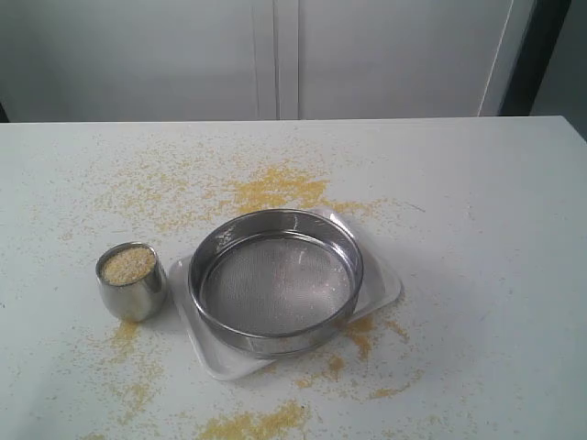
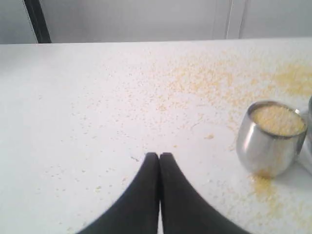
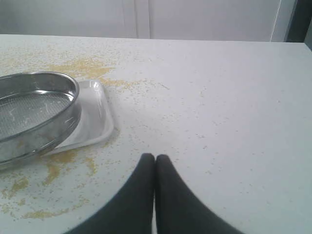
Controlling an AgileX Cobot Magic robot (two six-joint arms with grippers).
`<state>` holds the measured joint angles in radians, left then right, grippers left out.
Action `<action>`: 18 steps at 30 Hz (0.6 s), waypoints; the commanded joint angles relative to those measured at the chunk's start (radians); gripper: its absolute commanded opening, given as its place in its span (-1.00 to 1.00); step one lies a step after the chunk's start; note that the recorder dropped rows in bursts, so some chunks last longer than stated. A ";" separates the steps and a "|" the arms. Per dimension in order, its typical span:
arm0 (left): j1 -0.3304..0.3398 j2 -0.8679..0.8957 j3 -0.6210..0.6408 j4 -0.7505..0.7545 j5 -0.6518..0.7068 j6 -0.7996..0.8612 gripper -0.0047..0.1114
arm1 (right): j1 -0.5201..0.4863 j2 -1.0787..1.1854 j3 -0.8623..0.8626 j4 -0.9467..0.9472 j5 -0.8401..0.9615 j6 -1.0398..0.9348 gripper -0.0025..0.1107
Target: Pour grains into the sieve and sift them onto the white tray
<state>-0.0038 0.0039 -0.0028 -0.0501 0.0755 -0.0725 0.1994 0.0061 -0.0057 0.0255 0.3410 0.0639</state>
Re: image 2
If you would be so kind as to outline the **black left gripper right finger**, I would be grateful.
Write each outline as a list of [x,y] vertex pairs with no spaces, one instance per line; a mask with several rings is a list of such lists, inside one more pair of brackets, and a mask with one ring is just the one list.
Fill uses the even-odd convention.
[[159,158],[161,216],[165,234],[246,234],[207,203],[188,182],[171,153]]

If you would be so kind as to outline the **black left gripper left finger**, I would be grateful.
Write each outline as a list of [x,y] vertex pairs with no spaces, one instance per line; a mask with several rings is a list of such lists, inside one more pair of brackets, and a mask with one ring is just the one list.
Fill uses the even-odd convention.
[[159,216],[159,158],[147,153],[121,197],[81,234],[156,234]]

